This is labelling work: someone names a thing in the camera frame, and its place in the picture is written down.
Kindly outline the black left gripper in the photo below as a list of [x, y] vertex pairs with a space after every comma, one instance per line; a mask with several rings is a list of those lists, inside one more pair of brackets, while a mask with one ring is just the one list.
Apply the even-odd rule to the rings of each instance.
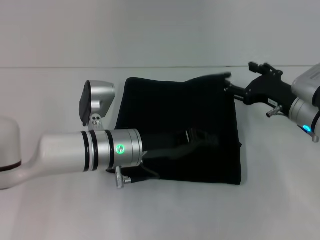
[[219, 137], [197, 128], [188, 128], [177, 132], [143, 134], [143, 160], [168, 158], [176, 160], [198, 147], [217, 148]]

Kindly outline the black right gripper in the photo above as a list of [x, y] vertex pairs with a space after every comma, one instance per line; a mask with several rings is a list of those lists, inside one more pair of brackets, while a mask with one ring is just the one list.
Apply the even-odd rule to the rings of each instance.
[[223, 72], [217, 75], [223, 80], [223, 88], [226, 94], [236, 100], [244, 101], [246, 105], [256, 103], [268, 104], [268, 99], [282, 106], [292, 105], [293, 94], [291, 86], [281, 80], [281, 76], [283, 75], [281, 70], [275, 69], [268, 63], [259, 65], [255, 62], [249, 62], [248, 68], [251, 72], [262, 76], [253, 80], [245, 89], [232, 83], [230, 80], [232, 77], [231, 72]]

